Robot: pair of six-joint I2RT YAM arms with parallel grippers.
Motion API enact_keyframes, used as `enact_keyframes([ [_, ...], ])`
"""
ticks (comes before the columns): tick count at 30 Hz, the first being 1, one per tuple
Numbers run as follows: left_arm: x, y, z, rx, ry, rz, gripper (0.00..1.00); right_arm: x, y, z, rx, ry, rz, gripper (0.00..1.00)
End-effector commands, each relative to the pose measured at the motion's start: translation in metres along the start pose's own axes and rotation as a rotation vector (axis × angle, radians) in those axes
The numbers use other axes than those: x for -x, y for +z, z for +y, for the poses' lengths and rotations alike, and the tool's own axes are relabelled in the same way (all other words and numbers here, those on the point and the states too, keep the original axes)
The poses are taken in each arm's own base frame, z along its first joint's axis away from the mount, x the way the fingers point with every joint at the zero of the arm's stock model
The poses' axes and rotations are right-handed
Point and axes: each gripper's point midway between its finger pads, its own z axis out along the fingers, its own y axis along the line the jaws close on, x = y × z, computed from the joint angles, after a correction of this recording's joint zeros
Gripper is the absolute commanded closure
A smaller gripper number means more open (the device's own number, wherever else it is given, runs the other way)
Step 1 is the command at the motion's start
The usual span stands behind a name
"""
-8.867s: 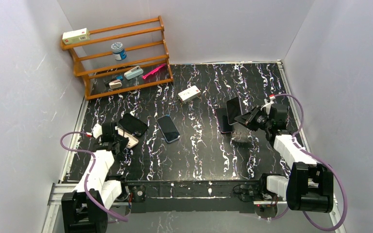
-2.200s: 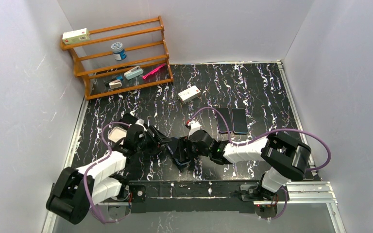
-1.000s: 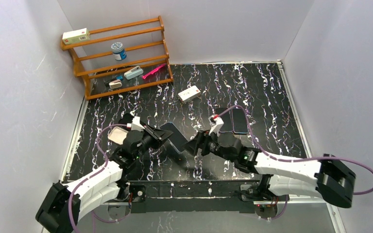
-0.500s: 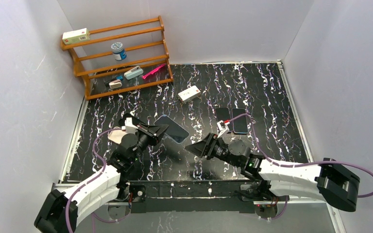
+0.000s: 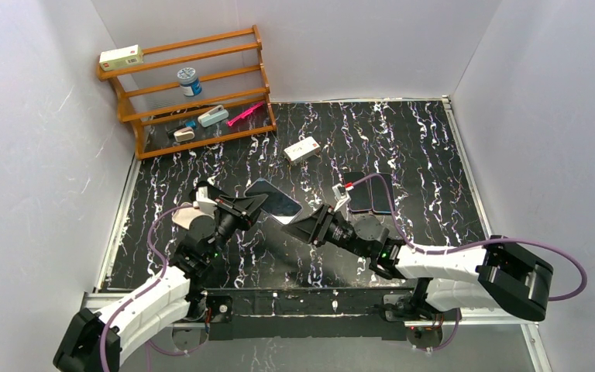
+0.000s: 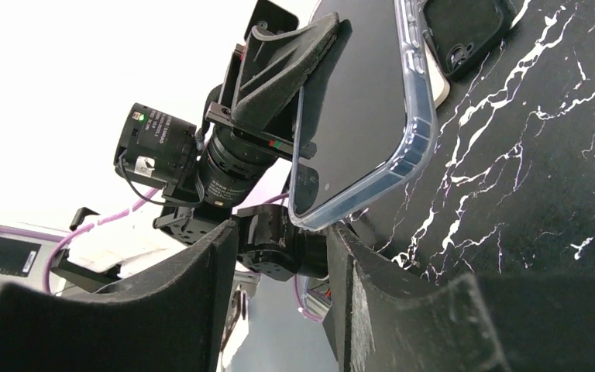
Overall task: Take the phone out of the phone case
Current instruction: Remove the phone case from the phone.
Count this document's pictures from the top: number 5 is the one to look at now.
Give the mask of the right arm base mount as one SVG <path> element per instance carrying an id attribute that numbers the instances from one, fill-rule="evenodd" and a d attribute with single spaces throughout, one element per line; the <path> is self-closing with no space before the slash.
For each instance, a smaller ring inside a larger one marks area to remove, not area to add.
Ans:
<path id="1" fill-rule="evenodd" d="M 433 351 L 442 344 L 445 315 L 424 300 L 413 299 L 411 293 L 386 294 L 375 308 L 387 322 L 417 323 L 407 326 L 407 339 L 414 348 Z"/>

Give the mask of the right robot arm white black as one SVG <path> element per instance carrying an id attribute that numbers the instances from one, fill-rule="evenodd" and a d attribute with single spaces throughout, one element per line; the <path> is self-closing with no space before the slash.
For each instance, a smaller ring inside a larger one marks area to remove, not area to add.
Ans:
<path id="1" fill-rule="evenodd" d="M 390 237 L 374 216 L 355 222 L 329 205 L 282 230 L 304 243 L 330 243 L 370 260 L 378 276 L 415 279 L 408 312 L 443 313 L 457 308 L 499 308 L 532 322 L 545 319 L 553 267 L 522 245 L 497 241 L 459 247 L 409 246 Z"/>

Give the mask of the beige white phone case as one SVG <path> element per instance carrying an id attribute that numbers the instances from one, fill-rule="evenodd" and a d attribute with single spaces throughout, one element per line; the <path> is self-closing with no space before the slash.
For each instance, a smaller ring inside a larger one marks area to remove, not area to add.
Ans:
<path id="1" fill-rule="evenodd" d="M 189 230 L 191 223 L 202 215 L 199 206 L 192 202 L 185 202 L 180 208 L 173 212 L 171 220 L 173 224 Z"/>

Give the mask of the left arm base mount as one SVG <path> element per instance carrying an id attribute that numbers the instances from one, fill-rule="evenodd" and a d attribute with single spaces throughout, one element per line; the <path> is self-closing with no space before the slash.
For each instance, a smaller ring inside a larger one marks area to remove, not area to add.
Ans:
<path id="1" fill-rule="evenodd" d="M 231 296 L 203 291 L 201 297 L 190 305 L 188 314 L 172 325 L 174 350 L 180 355 L 192 354 L 226 332 L 232 318 Z"/>

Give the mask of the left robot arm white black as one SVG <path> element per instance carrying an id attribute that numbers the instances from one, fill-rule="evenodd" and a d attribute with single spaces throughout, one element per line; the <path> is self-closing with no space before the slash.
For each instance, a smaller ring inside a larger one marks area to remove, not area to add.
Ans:
<path id="1" fill-rule="evenodd" d="M 239 230 L 248 230 L 262 212 L 267 195 L 219 195 L 214 211 L 204 201 L 194 206 L 206 222 L 192 226 L 172 257 L 149 240 L 163 264 L 137 289 L 93 312 L 81 309 L 71 319 L 53 357 L 60 371 L 117 371 L 128 357 L 166 326 L 185 318 L 200 290 L 193 290 L 212 268 L 218 248 Z"/>

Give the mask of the purple phone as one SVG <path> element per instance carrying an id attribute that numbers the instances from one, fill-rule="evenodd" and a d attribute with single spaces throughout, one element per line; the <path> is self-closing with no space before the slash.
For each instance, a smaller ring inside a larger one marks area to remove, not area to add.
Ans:
<path id="1" fill-rule="evenodd" d="M 342 174 L 343 181 L 346 184 L 358 181 L 363 177 L 365 177 L 365 174 L 360 171 L 345 172 Z M 349 202 L 349 210 L 351 213 L 363 213 L 371 211 L 372 202 L 370 200 L 370 191 L 367 181 L 364 181 L 362 184 L 355 186 L 351 191 L 349 191 L 349 196 L 351 198 Z"/>

